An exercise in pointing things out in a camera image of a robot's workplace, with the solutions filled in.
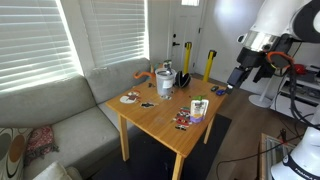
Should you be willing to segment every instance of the cup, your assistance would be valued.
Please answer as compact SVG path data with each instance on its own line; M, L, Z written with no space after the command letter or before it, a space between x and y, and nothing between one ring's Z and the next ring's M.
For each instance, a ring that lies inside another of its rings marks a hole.
M172 91L176 71L173 69L159 68L155 71L157 92L160 96L169 96Z

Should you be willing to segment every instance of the table leg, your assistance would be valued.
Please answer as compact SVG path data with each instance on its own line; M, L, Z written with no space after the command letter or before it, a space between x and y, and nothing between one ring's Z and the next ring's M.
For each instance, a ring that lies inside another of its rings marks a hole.
M210 132L211 132L211 128L212 128L212 124L213 124L213 121L214 121L214 117L215 117L215 116L216 116L216 115L214 115L214 116L212 117L210 123L208 124L207 132L206 132L206 135L205 135L204 141L203 141L204 144L207 144L207 142L208 142L209 135L210 135Z
M129 143L128 143L128 133L127 133L127 120L118 114L118 122L120 128L120 141L122 149L123 161L129 159Z
M180 179L183 162L184 162L184 157L182 157L180 154L177 154L176 162L174 164L174 169L173 169L172 180Z

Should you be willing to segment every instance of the gray couch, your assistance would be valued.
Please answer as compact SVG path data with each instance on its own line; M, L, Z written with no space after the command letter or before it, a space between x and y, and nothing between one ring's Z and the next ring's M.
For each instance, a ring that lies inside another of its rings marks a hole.
M135 71L149 71L146 59L124 61L94 69L85 77L11 92L0 97L0 127L52 125L60 152L38 158L24 169L24 179L32 179L54 161L80 172L119 147L116 113L104 103L145 80L134 79ZM129 137L138 132L128 124Z

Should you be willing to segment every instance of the window blinds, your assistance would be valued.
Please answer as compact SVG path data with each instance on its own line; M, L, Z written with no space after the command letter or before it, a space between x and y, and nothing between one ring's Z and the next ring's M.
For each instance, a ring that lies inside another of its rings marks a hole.
M55 0L1 0L0 94L78 74L76 60Z
M145 0L80 0L96 67L146 57Z

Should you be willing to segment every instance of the orange object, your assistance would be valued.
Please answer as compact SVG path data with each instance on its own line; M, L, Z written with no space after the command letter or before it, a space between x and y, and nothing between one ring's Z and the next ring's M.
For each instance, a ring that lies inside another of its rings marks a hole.
M288 62L288 65L285 65L284 67L277 67L275 66L275 62L272 61L271 56L278 55L286 59L287 61L291 61L292 64L294 64L294 59L290 57L289 55L285 54L284 52L279 51L272 51L267 54L267 61L273 66L275 69L282 69L282 68L288 68L290 67L290 63Z
M142 76L149 76L150 78L156 77L156 75L155 75L154 73L141 72L141 73L138 75L138 72L139 72L139 71L136 71L135 73L133 73L133 77L136 78L136 79L139 79L139 78L141 78Z

